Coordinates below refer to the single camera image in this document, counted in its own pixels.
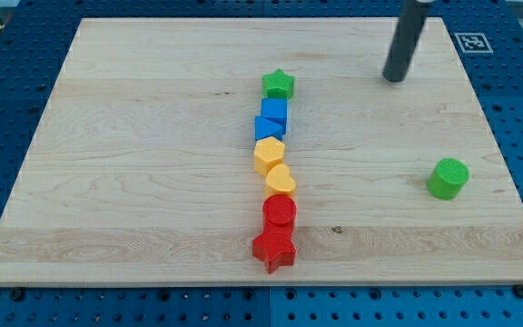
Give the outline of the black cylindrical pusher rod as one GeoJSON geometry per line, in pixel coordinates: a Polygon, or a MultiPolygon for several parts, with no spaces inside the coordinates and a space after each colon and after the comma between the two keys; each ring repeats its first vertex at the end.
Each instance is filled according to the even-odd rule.
{"type": "Polygon", "coordinates": [[[398,83],[406,78],[430,8],[431,0],[404,2],[382,72],[387,81],[398,83]]]}

